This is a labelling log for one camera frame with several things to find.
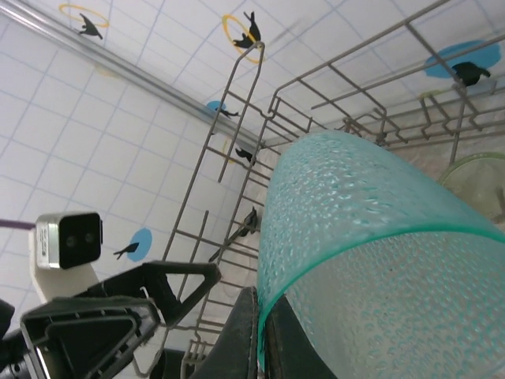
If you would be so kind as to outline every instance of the textured plastic tumbler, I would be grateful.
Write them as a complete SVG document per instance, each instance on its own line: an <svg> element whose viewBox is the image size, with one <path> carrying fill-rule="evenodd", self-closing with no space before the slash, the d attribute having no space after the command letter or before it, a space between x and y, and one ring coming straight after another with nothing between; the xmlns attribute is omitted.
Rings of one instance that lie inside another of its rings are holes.
<svg viewBox="0 0 505 379"><path fill-rule="evenodd" d="M486 377L505 363L504 243L397 156L348 133L308 135L267 194L260 338L286 293L337 377Z"/></svg>

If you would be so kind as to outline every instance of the dishwasher rack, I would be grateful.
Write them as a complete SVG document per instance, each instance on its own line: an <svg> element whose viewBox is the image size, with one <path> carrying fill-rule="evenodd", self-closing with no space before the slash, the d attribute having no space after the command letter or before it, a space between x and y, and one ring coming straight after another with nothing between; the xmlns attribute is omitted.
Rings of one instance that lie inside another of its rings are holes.
<svg viewBox="0 0 505 379"><path fill-rule="evenodd" d="M498 107L486 106L486 104L489 103L489 99L493 96L499 96L499 94L503 92L505 85L500 85L500 80L497 80L491 88L486 89L483 92L471 93L470 90L467 91L467 88L463 85L461 80L455 74L455 71L448 63L449 60L457 58L458 56L462 56L471 51L476 51L493 43L503 41L505 39L505 32L479 45L460 51L457 54L443 57L435 51L435 49L413 26L413 22L416 19L432 12L434 9L443 6L449 1L450 0L439 0L438 2L433 3L431 6L415 13L413 16L406 18L404 21L397 23L384 32L381 32L345 53L330 59L324 64L321 64L307 73L304 73L299 77L295 77L293 80L278 87L275 90L275 93L271 98L270 106L266 111L260 109L251 101L252 94L264 62L265 45L264 43L258 41L245 51L235 62L221 99L221 104L223 104L225 99L230 96L243 104L241 116L238 120L234 135L232 136L232 141L225 152L220 152L209 145L211 135L215 132L220 111L219 109L215 114L214 121L211 124L207 139L204 142L200 157L196 163L196 167L182 202L181 209L178 213L174 229L163 254L163 260L166 260L168 257L175 235L182 235L187 238L191 238L195 242L195 247L189 261L194 261L198 245L200 243L206 243L208 245L215 246L215 248L219 250L219 255L216 260L218 265L226 262L229 265L237 265L245 270L250 270L252 272L256 271L255 268L240 265L223 258L223 252L228 251L229 253L240 254L254 260L258 259L258 254L260 253L259 249L247 246L238 241L230 241L229 237L234 228L245 227L251 229L251 227L243 224L242 220L236 220L238 208L243 200L252 202L258 207L264 207L264 204L259 201L254 201L245 195L246 186L253 182L255 185L262 186L266 189L267 184L265 184L265 182L270 179L271 173L274 169L259 160L255 162L255 160L252 159L251 163L246 165L231 157L234 143L237 141L246 113L256 112L256 114L263 120L263 125L256 140L255 150L252 152L253 157L256 157L258 151L261 149L268 149L276 155L280 155L279 147L282 144L291 143L307 133L316 132L318 130L338 129L366 138L392 152L397 152L403 149L423 148L425 146L432 146L436 144L446 144L451 146L451 155L449 162L447 162L448 165L455 161L460 141L493 138L505 135L505 127L503 127L505 126L505 118L503 117L505 114L505 101L502 102L503 105L499 105ZM433 62L419 64L414 67L406 67L405 69L401 69L365 85L357 84L353 78L348 77L339 70L338 63L343 59L357 53L358 51L366 49L376 41L397 32L399 29L408 31L419 43L419 48L423 49L428 56L432 56L434 58ZM244 98L232 91L231 85L233 84L238 65L254 49L259 50L260 59L256 67L256 75L251 88L249 89L249 93ZM380 88L392 82L400 81L403 78L420 73L422 70L436 65L443 67L443 69L447 71L447 74L453 79L453 85L448 90L427 92L418 96L414 101L410 101L408 103L397 103L392 106L385 104L384 101L381 101L381 99L378 98L378 96L373 96L371 94L371 90L374 88ZM339 80L347 83L350 90L341 94L339 97L330 99L324 95L324 91L320 88L316 88L307 81L308 77L313 77L314 75L322 72L332 73L338 77ZM305 90L315 95L319 100L319 103L311 104L312 106L310 109L302 110L292 104L288 99L283 98L282 94L285 93L286 90L299 85L303 86ZM371 108L363 110L358 114L353 114L350 111L347 111L341 103L345 99L352 99L353 96L364 96L372 104ZM335 111L336 117L333 122L319 122L315 116L311 115L311 111L315 111L322 107L330 107ZM270 135L275 135L275 138L264 139L264 134L267 131L269 131ZM218 182L221 182L223 179L226 167L230 164L230 162L240 165L246 170L245 180L242 183L239 198L234 206L233 215L230 219L226 237L223 241L212 241L211 239L203 236L208 212L205 212L204 214L200 233L198 235L184 231L179 227L186 203L189 199L189 195L191 194L206 153L215 154L224 158ZM181 289L178 292L179 298L181 297L185 284L186 278L183 280ZM236 288L241 287L239 283L222 282L222 284ZM204 358L206 349L208 351L208 349L213 346L213 343L206 340L202 335L207 333L217 336L224 326L224 324L206 319L206 308L209 304L222 306L224 309L227 309L228 313L233 307L233 304L226 304L224 302L213 300L212 291L204 298L200 305L196 324L192 327L184 328L193 330L195 337L189 341L187 351L183 358L181 377L185 377L186 365L189 364L198 366Z"/></svg>

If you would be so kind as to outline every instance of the purple cable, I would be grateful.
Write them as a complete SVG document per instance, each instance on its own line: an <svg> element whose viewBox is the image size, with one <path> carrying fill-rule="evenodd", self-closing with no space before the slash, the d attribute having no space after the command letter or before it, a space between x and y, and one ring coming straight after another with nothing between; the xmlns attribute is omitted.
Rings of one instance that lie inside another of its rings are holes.
<svg viewBox="0 0 505 379"><path fill-rule="evenodd" d="M26 223L24 221L4 220L0 219L0 227L9 227L11 229L21 229L23 231L30 231L35 227L34 223Z"/></svg>

